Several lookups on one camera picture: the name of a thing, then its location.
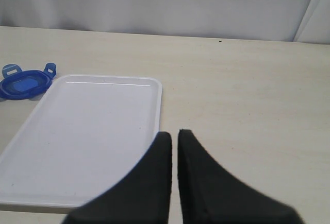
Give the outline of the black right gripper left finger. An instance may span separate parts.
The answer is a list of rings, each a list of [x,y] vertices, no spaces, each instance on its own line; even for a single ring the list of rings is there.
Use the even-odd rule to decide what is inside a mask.
[[[63,223],[168,223],[171,185],[172,139],[159,132],[120,182],[72,210]]]

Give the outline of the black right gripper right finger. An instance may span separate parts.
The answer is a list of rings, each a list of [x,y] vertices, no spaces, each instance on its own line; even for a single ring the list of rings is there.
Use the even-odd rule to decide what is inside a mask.
[[[184,223],[303,223],[294,208],[230,174],[191,130],[179,132],[177,152]]]

